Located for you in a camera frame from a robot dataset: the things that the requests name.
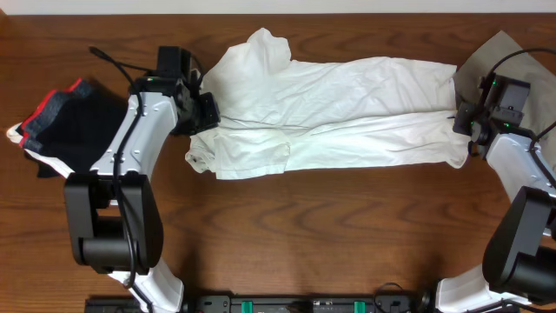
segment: robotic arm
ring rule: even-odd
[[[130,292],[143,312],[192,310],[183,301],[183,283],[161,258],[162,221],[149,183],[168,134],[194,135],[220,122],[214,98],[199,94],[200,80],[191,74],[189,59],[190,54],[178,47],[159,49],[156,71],[132,83],[139,90],[129,97],[128,113],[106,153],[89,174],[70,175],[64,189],[77,263],[121,283],[134,282]],[[431,296],[423,298],[420,311],[480,313],[507,304],[556,302],[556,251],[539,246],[543,233],[556,237],[556,176],[540,154],[537,137],[520,128],[530,85],[492,70],[481,88],[478,104],[461,104],[453,130],[472,138],[470,148],[478,146],[479,155],[499,175],[512,205],[486,248],[483,264],[440,281]],[[118,188],[119,203],[114,200]],[[98,214],[110,204],[123,206],[127,218]],[[408,313],[417,307],[414,300],[405,294],[309,302],[209,296],[199,300],[196,310],[253,313],[256,307],[267,313]],[[87,302],[85,311],[128,308],[136,312],[136,304],[96,300]]]

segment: brown wooden surface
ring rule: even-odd
[[[153,67],[158,45],[181,45],[205,67],[265,27],[294,59],[391,56],[461,65],[499,30],[523,47],[556,46],[555,15],[9,17],[0,29],[0,127],[22,121],[52,89],[94,77],[124,95],[116,59]],[[550,70],[556,62],[539,56]],[[372,293],[417,289],[481,262],[508,200],[480,160],[384,169],[304,170],[217,181],[183,160],[186,137],[165,143],[153,188],[163,256],[188,285],[239,294]],[[63,179],[0,140],[0,311],[79,312],[90,295],[124,295],[74,263]]]

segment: wooden table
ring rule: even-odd
[[[210,68],[257,29],[286,37],[294,59],[345,62],[391,56],[454,63],[499,30],[523,47],[556,46],[555,15],[314,15],[8,17],[0,22],[0,127],[22,121],[52,89],[94,77],[127,83],[88,46],[155,66],[159,45],[181,45]],[[550,70],[553,57],[539,56]],[[164,144],[153,188],[163,257],[192,294],[364,294],[406,289],[479,264],[508,207],[485,162],[360,170],[303,170],[217,181],[185,163],[186,137]],[[79,312],[119,283],[75,264],[63,179],[0,140],[0,311]]]

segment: green strip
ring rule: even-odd
[[[243,301],[242,302],[242,313],[253,313],[253,302]]]
[[[354,303],[355,312],[354,313],[365,313],[365,303],[362,301],[355,301]]]

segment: red trim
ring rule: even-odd
[[[63,92],[70,93],[75,88],[77,88],[77,86],[79,86],[79,84],[82,81],[83,80],[81,78],[77,79],[75,83],[73,83],[70,87],[63,90]],[[23,121],[23,123],[21,123],[21,129],[23,130],[23,139],[19,142],[20,147],[23,147],[23,144],[25,143],[25,140],[27,138],[29,138],[29,134],[25,131],[25,126],[27,126],[28,123],[30,123],[33,119],[38,117],[39,114],[41,114],[41,112],[44,110],[44,107],[46,106],[46,103],[48,103],[48,101],[52,98],[52,96],[54,96],[54,94],[56,94],[57,92],[58,92],[58,90],[51,90],[48,94],[46,94],[46,97],[44,97],[44,99],[38,105],[35,112],[33,112],[33,114],[31,114],[30,117],[27,117],[27,119],[25,121]]]

